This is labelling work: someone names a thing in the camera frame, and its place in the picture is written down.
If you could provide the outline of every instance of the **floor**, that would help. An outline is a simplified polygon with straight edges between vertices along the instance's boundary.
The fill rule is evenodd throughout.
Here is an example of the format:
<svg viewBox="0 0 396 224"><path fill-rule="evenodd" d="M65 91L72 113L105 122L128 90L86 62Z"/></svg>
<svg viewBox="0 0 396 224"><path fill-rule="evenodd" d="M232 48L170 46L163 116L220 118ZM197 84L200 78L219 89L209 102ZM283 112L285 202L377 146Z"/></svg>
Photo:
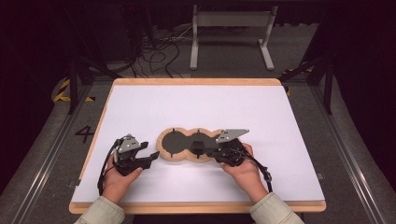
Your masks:
<svg viewBox="0 0 396 224"><path fill-rule="evenodd" d="M188 28L189 25L178 27L180 31ZM146 50L144 59L134 65L134 72L128 69L120 74L141 78L279 77L284 70L298 66L316 29L315 24L275 27L268 44L274 71L265 69L257 44L262 31L250 28L232 32L228 29L200 31L196 71L189 69L191 35L186 35L165 49ZM113 62L108 67L121 65ZM336 80L332 115L328 115L321 103L323 84L310 87L304 78L305 74L301 74L284 85L290 88L290 105L315 170L324 176L319 182L327 203L324 212L304 214L304 221L396 223L395 192L354 127ZM60 80L54 87L54 96L63 82ZM84 136L76 133L84 133L87 126L94 132L111 83L110 78L96 75L92 86L80 85L80 104L72 115L67 114L68 102L55 102L41 134L0 196L1 223L73 223L77 220L78 215L70 214L68 205L92 136L84 142ZM87 96L95 97L95 101L86 102ZM131 223L132 219L133 216L127 216L124 223Z"/></svg>

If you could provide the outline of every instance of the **white board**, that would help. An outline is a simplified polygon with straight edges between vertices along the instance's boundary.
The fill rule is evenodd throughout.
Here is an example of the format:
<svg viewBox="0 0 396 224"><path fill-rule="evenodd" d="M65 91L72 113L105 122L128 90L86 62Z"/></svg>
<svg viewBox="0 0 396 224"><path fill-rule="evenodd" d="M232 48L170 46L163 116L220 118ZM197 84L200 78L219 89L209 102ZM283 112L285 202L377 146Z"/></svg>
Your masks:
<svg viewBox="0 0 396 224"><path fill-rule="evenodd" d="M239 139L252 145L255 158L268 167L273 190L282 200L324 200L282 86L116 85L72 203L92 203L99 196L97 180L117 138L130 133L140 143L148 141L148 148L137 154L137 158L147 157L156 151L159 134L172 127L249 129ZM123 198L125 203L248 201L213 161L161 158L143 171Z"/></svg>

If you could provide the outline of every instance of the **hand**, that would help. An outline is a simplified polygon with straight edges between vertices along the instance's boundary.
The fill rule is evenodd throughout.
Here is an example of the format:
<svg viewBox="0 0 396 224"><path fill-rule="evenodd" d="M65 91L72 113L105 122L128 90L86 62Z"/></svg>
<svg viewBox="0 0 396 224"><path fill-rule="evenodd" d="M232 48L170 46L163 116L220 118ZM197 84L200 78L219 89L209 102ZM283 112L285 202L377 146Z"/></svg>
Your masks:
<svg viewBox="0 0 396 224"><path fill-rule="evenodd" d="M247 152L253 156L251 145L245 143L243 145ZM260 179L259 168L253 161L245 159L239 166L235 167L222 163L221 168L233 177L238 187L248 195L253 203L257 203L268 194Z"/></svg>
<svg viewBox="0 0 396 224"><path fill-rule="evenodd" d="M107 161L107 173L105 175L105 186L102 196L113 203L118 203L129 189L129 186L142 173L142 168L137 168L127 176L121 175L113 165L114 156L111 155Z"/></svg>

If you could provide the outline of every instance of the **gray carpet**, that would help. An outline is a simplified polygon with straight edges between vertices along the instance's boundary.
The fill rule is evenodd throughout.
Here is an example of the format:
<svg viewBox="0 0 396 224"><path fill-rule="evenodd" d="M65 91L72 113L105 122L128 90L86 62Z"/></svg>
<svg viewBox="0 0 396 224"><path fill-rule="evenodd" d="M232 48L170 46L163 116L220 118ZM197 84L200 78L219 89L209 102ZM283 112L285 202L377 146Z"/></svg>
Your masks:
<svg viewBox="0 0 396 224"><path fill-rule="evenodd" d="M257 34L260 37L260 32L254 29L246 30L239 35L223 30L201 32L197 71L189 69L190 40L178 42L180 53L168 68L174 77L179 77L179 75L183 77L278 77L285 69L293 68L299 64L316 27L315 25L285 26L273 29L268 49L276 67L275 71L266 71L260 49L256 43ZM155 52L145 54L146 59ZM141 67L139 64L135 65L139 75L145 76L144 72L149 77L168 77L164 66L177 54L177 48L170 46L163 52L166 55L166 60L152 64L154 69L160 68L160 70L152 74L149 63L140 60ZM132 77L133 73L128 70L123 75ZM303 82L289 82L287 85L291 90L290 104L315 170L325 176L325 179L320 180L320 185L326 197L327 209L321 213L305 214L305 222L372 223L364 210L345 165L340 159L332 133L325 122L324 115L320 112L321 105L318 105L314 100L312 87L306 86ZM111 82L107 81L105 77L99 77L98 81L94 82L88 95L96 97L96 101L84 103L78 111L59 157L54 163L26 223L73 223L78 218L77 215L71 215L68 211L73 189L66 185L70 180L78 178L92 137L89 136L88 141L82 143L83 136L75 135L75 133L86 125L91 126L92 132L94 132L110 86ZM57 90L59 90L59 86L54 87L54 91ZM11 223L15 217L26 192L34 181L36 172L40 169L49 154L50 147L56 140L57 132L67 118L68 106L67 102L55 104L42 133L37 137L20 169L0 196L1 223ZM361 141L336 86L332 98L332 112L332 117L342 132L345 144L351 148L356 157L384 217L388 223L395 223L395 193ZM124 223L128 223L131 219L132 217L128 216Z"/></svg>

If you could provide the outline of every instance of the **sleeve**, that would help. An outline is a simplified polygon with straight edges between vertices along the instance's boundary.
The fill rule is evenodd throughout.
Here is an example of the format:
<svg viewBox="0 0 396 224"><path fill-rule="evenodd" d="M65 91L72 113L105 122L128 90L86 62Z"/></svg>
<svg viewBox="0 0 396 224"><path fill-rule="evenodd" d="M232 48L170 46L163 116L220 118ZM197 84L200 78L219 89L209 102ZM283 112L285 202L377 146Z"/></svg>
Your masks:
<svg viewBox="0 0 396 224"><path fill-rule="evenodd" d="M116 224L125 218L122 208L100 196L75 224Z"/></svg>
<svg viewBox="0 0 396 224"><path fill-rule="evenodd" d="M250 208L256 224L301 224L301 219L274 193L267 194Z"/></svg>

